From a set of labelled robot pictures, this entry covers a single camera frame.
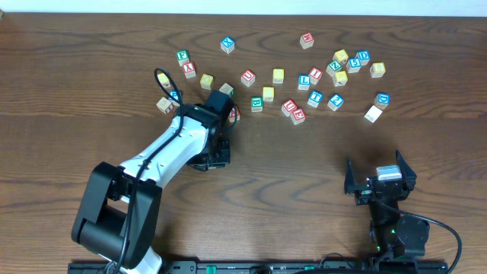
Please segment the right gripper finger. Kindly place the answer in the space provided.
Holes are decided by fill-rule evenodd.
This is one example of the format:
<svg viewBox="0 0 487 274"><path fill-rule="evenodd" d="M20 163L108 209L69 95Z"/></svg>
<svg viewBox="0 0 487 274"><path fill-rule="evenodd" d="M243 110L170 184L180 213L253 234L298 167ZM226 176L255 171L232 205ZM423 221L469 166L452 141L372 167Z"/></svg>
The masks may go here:
<svg viewBox="0 0 487 274"><path fill-rule="evenodd" d="M354 194L356 190L357 185L353 174L352 163L349 159L347 159L347 169L344 180L344 194Z"/></svg>
<svg viewBox="0 0 487 274"><path fill-rule="evenodd" d="M417 175L406 163L399 150L396 150L396 162L403 177L403 185L407 190L414 190Z"/></svg>

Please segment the green B block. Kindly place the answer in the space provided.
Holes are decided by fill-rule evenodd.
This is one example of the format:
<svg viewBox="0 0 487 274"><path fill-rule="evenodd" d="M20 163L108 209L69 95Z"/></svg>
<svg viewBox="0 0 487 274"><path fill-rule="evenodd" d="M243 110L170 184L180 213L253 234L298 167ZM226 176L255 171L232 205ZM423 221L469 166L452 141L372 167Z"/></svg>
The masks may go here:
<svg viewBox="0 0 487 274"><path fill-rule="evenodd" d="M262 97L251 97L251 111L261 112L263 110L263 98Z"/></svg>

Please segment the yellow O block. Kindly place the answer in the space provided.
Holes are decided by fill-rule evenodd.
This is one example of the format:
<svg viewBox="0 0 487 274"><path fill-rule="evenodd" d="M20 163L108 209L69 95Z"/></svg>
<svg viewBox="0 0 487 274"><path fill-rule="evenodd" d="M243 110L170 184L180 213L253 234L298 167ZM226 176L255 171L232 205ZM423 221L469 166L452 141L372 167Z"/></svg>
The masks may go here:
<svg viewBox="0 0 487 274"><path fill-rule="evenodd" d="M206 90L212 90L214 84L214 77L212 75L203 74L200 79L201 88Z"/></svg>

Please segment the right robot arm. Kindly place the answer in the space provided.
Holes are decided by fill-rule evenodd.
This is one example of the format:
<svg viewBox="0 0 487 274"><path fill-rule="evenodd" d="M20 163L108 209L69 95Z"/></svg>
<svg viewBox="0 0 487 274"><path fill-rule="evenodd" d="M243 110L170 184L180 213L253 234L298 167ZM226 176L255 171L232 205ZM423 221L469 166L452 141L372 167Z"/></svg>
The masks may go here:
<svg viewBox="0 0 487 274"><path fill-rule="evenodd" d="M418 259L425 255L430 225L427 221L399 212L399 202L414 190L417 175L399 151L396 164L378 167L377 175L366 183L356 183L352 163L347 161L344 193L352 194L358 206L371 214L370 235L377 244L376 256L369 259L374 271L419 273Z"/></svg>

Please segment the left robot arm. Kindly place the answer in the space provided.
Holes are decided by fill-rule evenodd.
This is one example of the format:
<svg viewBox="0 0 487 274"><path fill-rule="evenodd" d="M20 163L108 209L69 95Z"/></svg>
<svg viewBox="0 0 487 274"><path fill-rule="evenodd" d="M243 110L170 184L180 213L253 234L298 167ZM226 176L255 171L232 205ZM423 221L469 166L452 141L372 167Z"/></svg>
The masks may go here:
<svg viewBox="0 0 487 274"><path fill-rule="evenodd" d="M151 247L162 192L185 165L207 171L231 161L225 123L235 104L220 91L204 104L181 104L167 131L134 158L91 172L71 237L108 264L105 273L157 273Z"/></svg>

